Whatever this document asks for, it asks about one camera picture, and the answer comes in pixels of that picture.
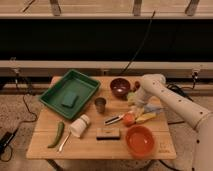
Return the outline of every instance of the tabletop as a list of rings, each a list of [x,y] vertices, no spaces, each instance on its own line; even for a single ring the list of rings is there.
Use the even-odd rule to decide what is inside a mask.
[[[80,114],[86,114],[91,119],[91,125],[85,131],[81,138],[70,136],[66,142],[63,151],[57,152],[57,149],[63,139],[68,135],[68,126],[71,121],[63,118],[53,110],[44,106],[40,112],[31,143],[27,151],[28,159],[133,159],[127,150],[125,142],[125,133],[128,129],[121,121],[111,124],[108,127],[119,128],[121,132],[120,140],[96,140],[97,128],[103,128],[104,120],[116,114],[128,112],[130,107],[127,101],[119,100],[113,96],[109,85],[115,77],[103,76],[93,77],[101,82],[101,86],[96,94],[84,106]],[[129,76],[122,77],[127,79],[133,86],[140,77]],[[52,84],[57,82],[60,77],[54,77]],[[106,110],[104,114],[98,114],[94,99],[96,97],[107,99]],[[150,99],[150,103],[162,106],[160,100],[156,97]],[[65,123],[65,131],[60,143],[56,148],[47,148],[56,136],[58,122]],[[176,152],[169,132],[169,127],[162,111],[157,117],[141,124],[149,128],[155,138],[156,146],[154,152],[144,159],[175,159]]]

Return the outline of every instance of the black wall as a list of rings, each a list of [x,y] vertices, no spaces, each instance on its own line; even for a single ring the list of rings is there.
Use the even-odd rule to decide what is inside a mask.
[[[130,60],[149,20],[0,20],[0,59]],[[212,20],[153,20],[137,61],[213,61]]]

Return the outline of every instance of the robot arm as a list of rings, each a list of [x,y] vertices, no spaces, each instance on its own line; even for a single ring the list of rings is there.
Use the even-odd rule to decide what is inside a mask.
[[[213,170],[213,115],[212,111],[170,91],[161,74],[144,75],[135,93],[135,104],[145,105],[154,95],[166,103],[185,122],[198,132],[193,171]]]

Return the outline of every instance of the cup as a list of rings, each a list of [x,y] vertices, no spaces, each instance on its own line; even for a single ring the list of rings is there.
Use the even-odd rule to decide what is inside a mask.
[[[95,99],[95,107],[98,113],[105,112],[106,99],[103,97],[98,97]]]
[[[90,118],[87,115],[82,115],[70,125],[70,131],[72,135],[80,138],[85,129],[89,126],[89,124]]]

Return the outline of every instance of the toy knife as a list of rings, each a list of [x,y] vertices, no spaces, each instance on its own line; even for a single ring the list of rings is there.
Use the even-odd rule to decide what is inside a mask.
[[[118,116],[114,116],[112,118],[107,119],[106,121],[104,121],[104,125],[110,125],[112,123],[118,122],[120,121],[122,118],[124,117],[124,114],[122,115],[118,115]]]

